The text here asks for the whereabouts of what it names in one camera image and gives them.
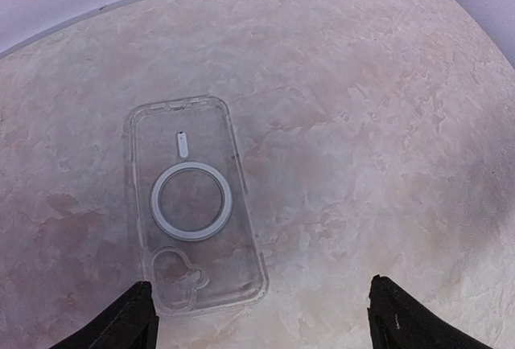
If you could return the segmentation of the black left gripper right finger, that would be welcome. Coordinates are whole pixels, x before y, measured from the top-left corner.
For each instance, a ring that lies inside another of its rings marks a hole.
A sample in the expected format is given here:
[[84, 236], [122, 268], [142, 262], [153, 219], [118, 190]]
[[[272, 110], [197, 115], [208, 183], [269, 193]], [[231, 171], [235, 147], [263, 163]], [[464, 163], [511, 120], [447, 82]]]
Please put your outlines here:
[[374, 349], [489, 349], [433, 314], [386, 276], [373, 277], [369, 300], [367, 311]]

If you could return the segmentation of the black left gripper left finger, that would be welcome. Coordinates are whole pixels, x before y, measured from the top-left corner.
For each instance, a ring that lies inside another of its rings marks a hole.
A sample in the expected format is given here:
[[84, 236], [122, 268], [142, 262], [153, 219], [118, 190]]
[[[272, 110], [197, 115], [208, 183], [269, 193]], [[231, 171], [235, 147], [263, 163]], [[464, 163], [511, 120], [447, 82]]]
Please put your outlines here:
[[86, 326], [52, 347], [153, 349], [158, 329], [152, 285], [138, 281]]

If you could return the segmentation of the clear magsafe phone case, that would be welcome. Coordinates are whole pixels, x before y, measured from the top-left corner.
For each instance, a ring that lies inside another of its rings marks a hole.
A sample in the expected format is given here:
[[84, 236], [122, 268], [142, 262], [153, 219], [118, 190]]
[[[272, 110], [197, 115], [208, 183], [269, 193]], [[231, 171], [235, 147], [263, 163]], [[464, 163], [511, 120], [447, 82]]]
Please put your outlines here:
[[140, 105], [124, 135], [128, 216], [157, 311], [173, 318], [260, 301], [269, 278], [225, 102]]

